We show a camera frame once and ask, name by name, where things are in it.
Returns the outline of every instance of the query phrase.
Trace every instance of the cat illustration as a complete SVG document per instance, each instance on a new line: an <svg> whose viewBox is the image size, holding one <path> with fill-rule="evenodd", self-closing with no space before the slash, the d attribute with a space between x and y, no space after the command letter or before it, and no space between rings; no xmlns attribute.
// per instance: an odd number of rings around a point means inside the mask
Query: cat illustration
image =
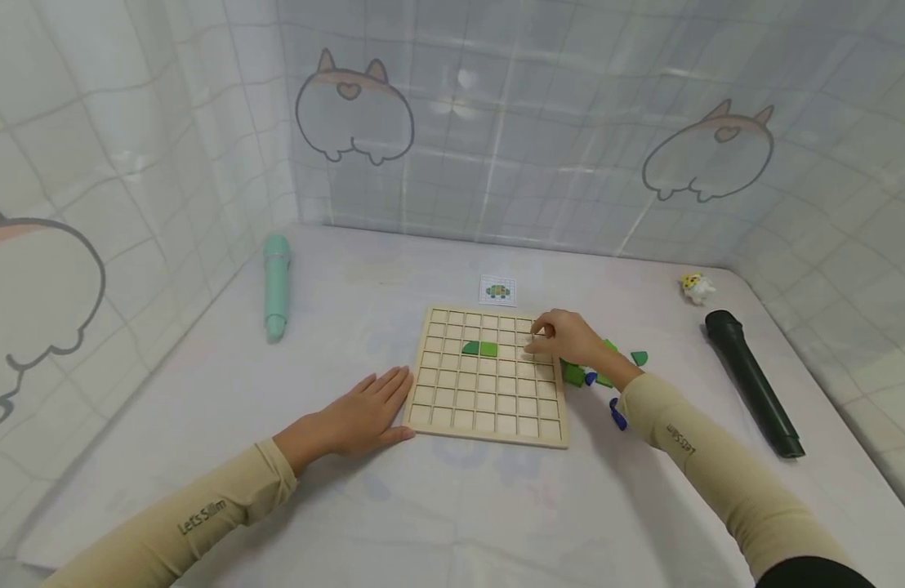
<svg viewBox="0 0 905 588"><path fill-rule="evenodd" d="M296 98L296 123L305 142L330 162L358 151L372 165L397 159L413 145L413 112L380 60L364 73L335 67L328 49Z"/></svg>
<svg viewBox="0 0 905 588"><path fill-rule="evenodd" d="M0 212L0 425L25 371L80 348L105 284L100 256L78 231Z"/></svg>
<svg viewBox="0 0 905 588"><path fill-rule="evenodd" d="M766 128L773 106L755 117L732 115L730 98L700 122L665 139L645 159L642 181L659 200L688 190L699 203L736 194L752 184L773 157L773 133Z"/></svg>

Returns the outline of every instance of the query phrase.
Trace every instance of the beige arm sleeve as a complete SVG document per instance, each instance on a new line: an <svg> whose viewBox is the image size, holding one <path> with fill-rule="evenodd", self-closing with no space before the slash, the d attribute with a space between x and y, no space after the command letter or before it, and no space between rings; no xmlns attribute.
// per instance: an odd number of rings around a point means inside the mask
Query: beige arm sleeve
<svg viewBox="0 0 905 588"><path fill-rule="evenodd" d="M225 534L288 499L296 477L272 439L114 528L42 588L172 586Z"/></svg>
<svg viewBox="0 0 905 588"><path fill-rule="evenodd" d="M618 408L642 439L669 454L724 521L756 581L784 559L803 555L854 567L808 507L673 385L645 373L626 386Z"/></svg>

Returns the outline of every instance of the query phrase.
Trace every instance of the left hand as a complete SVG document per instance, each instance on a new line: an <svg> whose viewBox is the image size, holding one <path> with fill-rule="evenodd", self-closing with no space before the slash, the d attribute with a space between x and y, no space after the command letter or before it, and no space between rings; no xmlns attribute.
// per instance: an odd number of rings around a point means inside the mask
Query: left hand
<svg viewBox="0 0 905 588"><path fill-rule="evenodd" d="M363 456L382 447L410 439L409 427L391 427L407 398L413 374L409 367L392 367L377 378L372 373L345 396L320 412L305 415L273 440L296 475L311 461L328 453Z"/></svg>

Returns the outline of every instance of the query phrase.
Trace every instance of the microphone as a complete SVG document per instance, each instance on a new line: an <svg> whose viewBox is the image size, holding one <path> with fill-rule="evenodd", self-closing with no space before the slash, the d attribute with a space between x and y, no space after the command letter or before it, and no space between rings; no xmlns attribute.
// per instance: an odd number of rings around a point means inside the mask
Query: microphone
<svg viewBox="0 0 905 588"><path fill-rule="evenodd" d="M289 320L289 241L281 234L271 234L263 243L263 327L266 342L282 339Z"/></svg>
<svg viewBox="0 0 905 588"><path fill-rule="evenodd" d="M714 310L705 317L704 323L707 338L738 384L750 414L769 446L780 457L803 457L805 450L799 443L799 434L743 339L743 324L726 310Z"/></svg>

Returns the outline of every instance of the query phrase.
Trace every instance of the mint green microphone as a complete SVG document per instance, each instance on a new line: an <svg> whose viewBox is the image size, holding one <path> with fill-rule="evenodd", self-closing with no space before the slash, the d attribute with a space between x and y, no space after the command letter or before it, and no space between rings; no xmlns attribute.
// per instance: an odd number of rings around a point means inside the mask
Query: mint green microphone
<svg viewBox="0 0 905 588"><path fill-rule="evenodd" d="M263 269L266 270L263 297L263 324L266 342L275 343L286 332L289 320L289 241L280 234L271 234L263 243Z"/></svg>

